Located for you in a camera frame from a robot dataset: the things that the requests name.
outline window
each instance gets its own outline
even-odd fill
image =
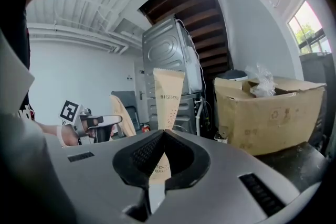
[[[305,1],[289,22],[300,52],[331,52],[329,42],[320,21],[307,1]]]

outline gray machine surface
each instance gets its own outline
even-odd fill
[[[0,123],[6,132],[12,133],[10,139],[3,140],[6,143],[2,150],[13,173],[27,183],[37,180],[39,184],[32,185],[32,190],[45,201],[57,200],[60,213],[67,209],[64,217],[75,214],[76,223],[141,223],[128,212],[143,200],[148,183],[143,181],[140,188],[130,181],[148,176],[141,172],[139,163],[130,162],[131,155],[142,152],[143,164],[155,154],[162,154],[166,147],[173,153],[169,158],[173,176],[165,183],[165,200],[145,223],[287,223],[316,190],[309,188],[299,195],[290,181],[244,151],[178,131],[151,131],[113,142],[61,148],[55,136],[43,135],[33,122],[6,116],[0,118]],[[189,167],[173,173],[175,164],[186,162]],[[125,163],[128,165],[123,174],[120,167]],[[265,213],[240,180],[250,174],[281,201],[282,210],[272,216]],[[188,180],[188,187],[181,188]]]
[[[194,101],[200,99],[200,94],[182,95],[179,110],[174,123],[174,130],[196,134],[196,113],[197,106]],[[152,130],[158,129],[158,117],[155,99],[148,99],[148,112]]]
[[[182,32],[180,40],[174,15],[158,22],[143,34],[142,50],[148,98],[155,98],[154,68],[171,69],[186,73],[184,50],[190,42]],[[189,94],[188,80],[184,79],[182,95]]]

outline white wall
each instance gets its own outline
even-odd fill
[[[60,124],[65,100],[110,115],[111,91],[134,90],[134,57],[69,44],[31,44],[30,71],[35,81],[29,100],[36,121]]]
[[[295,40],[272,7],[262,0],[219,0],[235,69],[256,63],[273,75],[303,79]]]
[[[134,82],[135,82],[135,97],[136,104],[138,106],[138,116],[140,123],[149,122],[149,113],[148,113],[148,99],[146,94],[146,83],[145,83],[145,74],[142,74],[140,71],[143,71],[143,58],[138,57],[134,61]]]

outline stacked washing machine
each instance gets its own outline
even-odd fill
[[[173,129],[196,134],[197,101],[202,93],[202,78],[191,37],[172,15],[143,34],[142,49],[151,129],[158,128],[153,69],[162,68],[185,72],[180,107]]]

